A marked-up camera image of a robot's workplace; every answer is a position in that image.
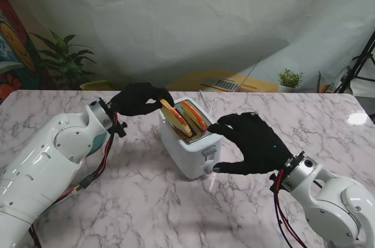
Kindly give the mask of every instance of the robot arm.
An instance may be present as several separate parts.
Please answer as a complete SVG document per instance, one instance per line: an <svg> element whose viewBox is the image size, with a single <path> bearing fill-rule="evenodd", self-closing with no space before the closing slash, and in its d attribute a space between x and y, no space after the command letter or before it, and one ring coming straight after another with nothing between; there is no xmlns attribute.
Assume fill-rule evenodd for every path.
<svg viewBox="0 0 375 248"><path fill-rule="evenodd" d="M112 128L100 99L78 114L59 114L39 129L0 178L0 247L15 247L35 219L70 185L96 136ZM125 135L117 125L115 131Z"/></svg>
<svg viewBox="0 0 375 248"><path fill-rule="evenodd" d="M244 157L240 162L219 162L214 172L248 175L282 170L277 184L281 182L282 189L302 205L310 227L328 246L375 248L375 199L362 184L329 172L303 153L294 157L257 113L225 115L208 130L234 142ZM316 179L324 186L313 198L310 188ZM275 184L271 190L277 193ZM361 228L364 243L356 240Z"/></svg>
<svg viewBox="0 0 375 248"><path fill-rule="evenodd" d="M359 182L335 175L302 154L288 160L282 186L302 205L309 226L328 247L375 247L375 199ZM324 186L313 198L314 180ZM360 229L366 241L357 239Z"/></svg>

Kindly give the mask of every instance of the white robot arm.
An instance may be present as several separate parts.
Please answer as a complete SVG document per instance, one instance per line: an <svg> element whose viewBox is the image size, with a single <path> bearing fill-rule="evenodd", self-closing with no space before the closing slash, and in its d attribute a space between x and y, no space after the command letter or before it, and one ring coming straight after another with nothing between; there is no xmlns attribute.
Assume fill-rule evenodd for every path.
<svg viewBox="0 0 375 248"><path fill-rule="evenodd" d="M313 198L314 180L324 186ZM310 227L327 247L375 248L375 199L359 182L335 175L303 153L285 165L284 189L302 205ZM356 240L360 229L366 241Z"/></svg>
<svg viewBox="0 0 375 248"><path fill-rule="evenodd" d="M95 137L112 127L113 115L100 99L81 113L54 116L34 134L0 177L0 248L16 247L67 189Z"/></svg>

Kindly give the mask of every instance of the tripod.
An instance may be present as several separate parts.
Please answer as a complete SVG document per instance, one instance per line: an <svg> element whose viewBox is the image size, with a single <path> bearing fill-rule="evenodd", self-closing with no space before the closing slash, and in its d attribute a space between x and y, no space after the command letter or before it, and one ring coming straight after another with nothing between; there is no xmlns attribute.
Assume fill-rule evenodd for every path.
<svg viewBox="0 0 375 248"><path fill-rule="evenodd" d="M371 35L369 41L365 45L361 54L352 59L352 60L357 59L356 64L354 64L353 68L350 68L349 66L347 67L347 74L341 78L341 84L336 88L335 93L337 92L343 93L353 79L361 79L365 81L375 82L375 79L358 76L362 67L364 66L364 64L366 63L368 59L371 59L371 61L375 65L375 60L372 54L372 51L374 48L375 48L375 31Z"/></svg>

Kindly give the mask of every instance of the small potted plant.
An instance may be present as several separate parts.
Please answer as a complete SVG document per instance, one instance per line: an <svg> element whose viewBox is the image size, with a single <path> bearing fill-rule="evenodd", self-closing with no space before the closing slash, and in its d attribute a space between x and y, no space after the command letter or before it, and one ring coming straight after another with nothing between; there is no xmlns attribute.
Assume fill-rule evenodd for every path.
<svg viewBox="0 0 375 248"><path fill-rule="evenodd" d="M285 70L279 75L279 93L293 93L295 88L297 88L300 83L302 82L302 76L304 75L303 72L300 73L293 73L289 69L285 68Z"/></svg>
<svg viewBox="0 0 375 248"><path fill-rule="evenodd" d="M95 74L83 69L82 60L86 59L96 64L95 61L87 56L93 55L94 53L87 49L72 53L70 51L70 47L72 46L87 46L70 44L69 42L75 37L75 35L69 35L65 38L61 38L51 30L50 32L55 39L55 42L31 33L38 39L42 40L50 49L39 51L51 59L42 59L38 65L40 67L46 67L50 70L55 70L59 74L52 76L56 81L60 81L60 83L57 85L58 87L61 88L68 85L71 90L80 90L80 85L88 82L85 76Z"/></svg>

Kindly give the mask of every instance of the painted wall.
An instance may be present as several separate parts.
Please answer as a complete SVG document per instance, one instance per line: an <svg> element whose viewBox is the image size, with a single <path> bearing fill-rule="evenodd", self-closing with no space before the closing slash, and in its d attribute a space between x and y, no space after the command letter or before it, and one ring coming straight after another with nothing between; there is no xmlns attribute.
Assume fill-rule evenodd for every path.
<svg viewBox="0 0 375 248"><path fill-rule="evenodd" d="M54 89L48 71L8 0L0 0L0 104L19 89Z"/></svg>

